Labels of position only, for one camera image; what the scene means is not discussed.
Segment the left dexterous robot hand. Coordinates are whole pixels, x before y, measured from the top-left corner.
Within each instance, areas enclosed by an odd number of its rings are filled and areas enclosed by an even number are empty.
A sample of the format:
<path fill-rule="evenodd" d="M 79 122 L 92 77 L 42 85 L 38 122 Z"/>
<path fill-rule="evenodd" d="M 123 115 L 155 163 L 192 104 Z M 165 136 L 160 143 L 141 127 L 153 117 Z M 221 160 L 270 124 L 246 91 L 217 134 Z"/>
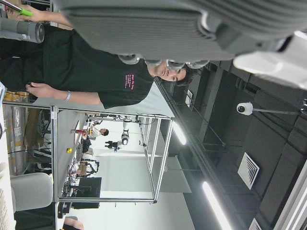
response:
<path fill-rule="evenodd" d="M 304 0 L 57 0 L 93 48 L 177 70 L 232 60 L 236 68 L 307 87 Z"/>

